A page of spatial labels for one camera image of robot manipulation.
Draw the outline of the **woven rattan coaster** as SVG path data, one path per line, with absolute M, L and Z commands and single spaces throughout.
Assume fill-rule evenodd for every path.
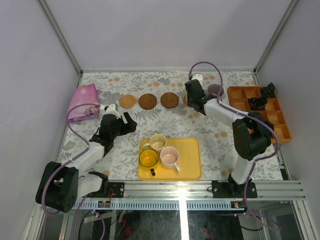
M 136 98 L 131 94 L 122 96 L 119 100 L 119 106 L 123 109 L 130 109 L 136 104 Z
M 183 103 L 188 106 L 188 99 L 186 95 L 183 97 Z

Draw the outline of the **purple grey mug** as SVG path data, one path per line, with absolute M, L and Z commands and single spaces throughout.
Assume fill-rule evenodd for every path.
M 207 95 L 216 99 L 217 97 L 222 97 L 225 91 L 224 88 L 219 84 L 211 84 L 207 87 Z

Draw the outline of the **brown wooden coaster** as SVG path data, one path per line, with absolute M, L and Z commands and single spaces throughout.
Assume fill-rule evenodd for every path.
M 160 103 L 163 107 L 172 109 L 179 104 L 179 97 L 173 92 L 166 92 L 161 96 Z
M 157 98 L 151 93 L 146 93 L 139 98 L 138 104 L 145 110 L 151 110 L 157 105 Z

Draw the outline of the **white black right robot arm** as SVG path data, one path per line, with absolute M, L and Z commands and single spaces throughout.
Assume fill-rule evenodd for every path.
M 219 97 L 206 95 L 198 79 L 191 79 L 184 85 L 190 109 L 232 128 L 237 161 L 228 177 L 227 189 L 231 196 L 240 197 L 246 191 L 256 162 L 264 159 L 263 153 L 271 145 L 271 138 L 276 136 L 273 124 L 264 121 L 258 112 L 240 111 L 223 104 Z M 208 145 L 200 143 L 198 137 L 177 137 L 176 132 L 167 135 L 157 131 L 141 138 L 139 153 L 134 159 L 139 179 L 163 182 L 199 180 L 204 170 L 201 149 L 211 149 L 214 135 L 208 129 L 195 131 L 208 138 Z

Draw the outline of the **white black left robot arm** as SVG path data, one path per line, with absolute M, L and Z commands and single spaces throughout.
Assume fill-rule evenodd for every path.
M 81 174 L 111 151 L 117 137 L 133 133 L 136 128 L 137 123 L 128 112 L 120 117 L 111 113 L 103 115 L 100 127 L 88 142 L 89 147 L 75 160 L 64 163 L 51 161 L 45 166 L 35 196 L 36 203 L 43 208 L 67 213 L 80 197 L 107 196 L 111 188 L 106 174 L 97 171 L 85 176 Z

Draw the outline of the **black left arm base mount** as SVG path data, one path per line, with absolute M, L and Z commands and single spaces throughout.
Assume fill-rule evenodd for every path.
M 124 182 L 114 182 L 104 179 L 99 196 L 102 198 L 123 198 L 125 192 Z

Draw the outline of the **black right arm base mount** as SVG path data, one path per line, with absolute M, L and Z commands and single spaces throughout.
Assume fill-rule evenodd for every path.
M 213 198 L 217 199 L 243 198 L 245 184 L 238 185 L 235 182 L 212 180 L 211 186 L 206 190 L 212 193 Z M 258 197 L 256 185 L 252 180 L 249 180 L 247 184 L 246 197 L 248 199 L 256 199 Z

